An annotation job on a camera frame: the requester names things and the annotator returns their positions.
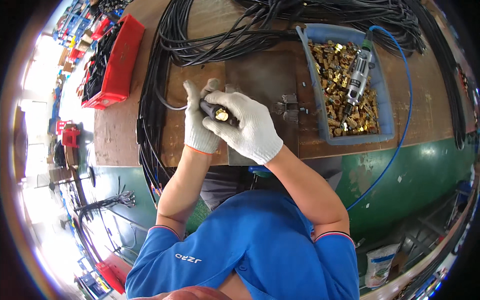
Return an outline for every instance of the wooden workbench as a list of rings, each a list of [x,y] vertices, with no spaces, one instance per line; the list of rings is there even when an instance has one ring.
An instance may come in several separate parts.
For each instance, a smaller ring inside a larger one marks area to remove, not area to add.
[[[150,47],[158,21],[169,0],[136,0],[125,9],[145,26],[145,33],[140,45],[138,57],[132,74],[129,98],[95,113],[95,152],[97,165],[135,167],[138,166],[138,146],[136,144],[136,120],[138,102],[144,82]],[[211,36],[229,30],[241,15],[242,8],[231,0],[195,0],[190,12],[189,38]],[[404,63],[377,46],[386,82],[390,91],[395,120],[394,139],[381,143],[358,144],[348,146],[331,146],[318,136],[313,89],[307,69],[305,54],[298,42],[281,43],[274,50],[290,50],[296,57],[297,96],[301,107],[311,113],[299,115],[299,156],[302,159],[347,155],[368,151],[395,148],[405,128],[408,117],[409,91]],[[404,146],[438,141],[453,137],[450,108],[435,56],[430,46],[425,53],[414,53],[408,58],[408,65],[413,81],[413,107],[410,126]],[[208,78],[225,79],[224,62],[208,63],[204,67],[197,65],[170,68],[167,84],[167,101],[175,106],[186,104],[183,81],[190,79],[202,88]],[[474,130],[473,113],[464,109],[467,132]],[[163,131],[161,158],[166,166],[178,164],[183,148],[184,112],[167,112]],[[227,147],[224,142],[214,154],[213,164],[228,164]]]

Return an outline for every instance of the person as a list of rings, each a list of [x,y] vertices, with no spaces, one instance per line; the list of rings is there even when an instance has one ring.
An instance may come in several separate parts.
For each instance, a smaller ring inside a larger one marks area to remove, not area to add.
[[[326,180],[278,137],[267,107],[210,79],[187,92],[185,147],[126,279],[127,298],[359,299],[345,207]],[[204,118],[201,98],[228,108],[238,127]],[[229,197],[184,238],[220,138],[264,165],[290,196],[249,190]]]

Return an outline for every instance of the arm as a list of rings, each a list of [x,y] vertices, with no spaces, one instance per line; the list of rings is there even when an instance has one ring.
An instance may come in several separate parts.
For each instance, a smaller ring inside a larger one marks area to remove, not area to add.
[[[172,228],[180,239],[197,204],[211,161],[211,155],[199,153],[185,146],[178,168],[158,201],[156,224]]]
[[[267,107],[240,93],[215,91],[205,100],[227,107],[240,122],[235,128],[204,119],[204,126],[238,153],[271,170],[313,223],[316,236],[328,231],[349,233],[348,214],[339,197],[322,176],[283,145]]]
[[[300,211],[313,223],[316,236],[328,231],[350,233],[347,210],[335,191],[285,145],[265,167],[282,182]]]
[[[183,87],[187,92],[185,147],[175,174],[163,189],[156,215],[156,225],[170,227],[180,239],[220,140],[202,125],[204,116],[200,111],[200,98],[216,90],[218,80],[208,80],[201,92],[190,81],[185,81]]]

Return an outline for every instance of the stool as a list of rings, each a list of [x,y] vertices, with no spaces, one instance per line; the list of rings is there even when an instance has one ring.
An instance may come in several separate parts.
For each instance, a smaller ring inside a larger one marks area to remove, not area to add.
[[[61,143],[64,146],[79,148],[77,145],[77,135],[80,134],[80,130],[76,128],[64,129],[61,136]]]

